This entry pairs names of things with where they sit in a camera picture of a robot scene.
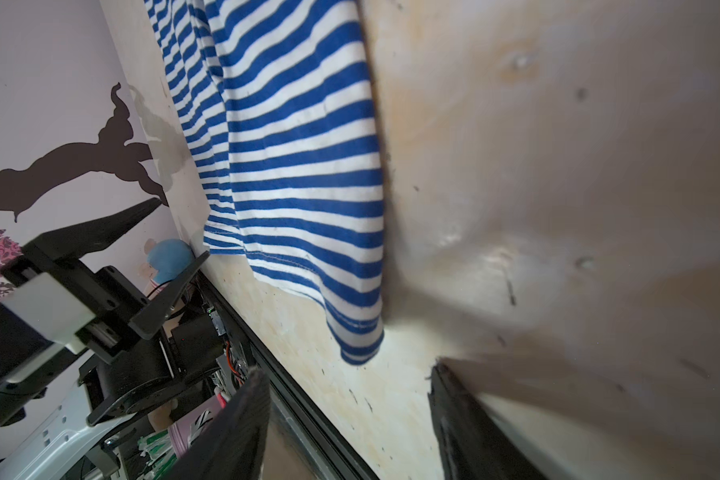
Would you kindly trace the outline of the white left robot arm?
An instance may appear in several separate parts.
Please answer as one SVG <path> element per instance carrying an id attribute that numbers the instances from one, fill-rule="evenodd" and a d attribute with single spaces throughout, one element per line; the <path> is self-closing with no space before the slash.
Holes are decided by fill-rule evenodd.
<path id="1" fill-rule="evenodd" d="M 120 463 L 110 437 L 181 395 L 217 367 L 222 343 L 211 320 L 178 302 L 204 263 L 189 264 L 147 296 L 112 266 L 83 257 L 107 249 L 152 213 L 150 199 L 116 214 L 49 231 L 0 270 L 0 428 L 71 367 L 76 385 L 8 457 L 0 479 L 59 479 L 84 461 L 109 479 Z"/>

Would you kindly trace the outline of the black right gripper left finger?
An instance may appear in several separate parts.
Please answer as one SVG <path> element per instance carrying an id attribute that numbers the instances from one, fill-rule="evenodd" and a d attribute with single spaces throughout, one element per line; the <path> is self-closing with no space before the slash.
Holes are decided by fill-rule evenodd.
<path id="1" fill-rule="evenodd" d="M 261 369 L 249 371 L 225 404 L 212 397 L 168 429 L 176 463 L 167 479 L 258 479 L 270 419 L 270 382 Z"/>

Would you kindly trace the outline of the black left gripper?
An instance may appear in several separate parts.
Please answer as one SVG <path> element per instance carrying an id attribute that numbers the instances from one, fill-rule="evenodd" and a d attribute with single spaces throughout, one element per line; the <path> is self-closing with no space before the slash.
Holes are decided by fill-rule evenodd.
<path id="1" fill-rule="evenodd" d="M 110 363 L 162 329 L 171 308 L 210 257 L 209 251 L 203 252 L 148 303 L 114 267 L 94 272 L 82 262 L 81 257 L 107 249 L 161 205 L 151 198 L 106 217 L 45 232 L 24 245 L 21 255 L 0 273 L 14 290 L 43 273 L 59 281 L 95 314 L 77 332 L 83 351 Z"/>

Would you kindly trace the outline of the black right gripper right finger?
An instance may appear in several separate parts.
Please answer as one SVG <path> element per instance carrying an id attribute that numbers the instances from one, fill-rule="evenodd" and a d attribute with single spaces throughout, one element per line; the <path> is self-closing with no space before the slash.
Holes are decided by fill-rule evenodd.
<path id="1" fill-rule="evenodd" d="M 430 380 L 428 401 L 445 479 L 544 477 L 444 362 L 432 367 Z"/>

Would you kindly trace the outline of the navy striped tank top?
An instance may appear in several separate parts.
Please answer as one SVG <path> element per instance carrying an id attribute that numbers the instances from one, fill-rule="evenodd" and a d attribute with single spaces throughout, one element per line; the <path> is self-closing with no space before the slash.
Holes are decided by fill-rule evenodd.
<path id="1" fill-rule="evenodd" d="M 319 304 L 344 361 L 384 338 L 384 188 L 353 1 L 149 1 L 210 212 L 204 243 Z"/>

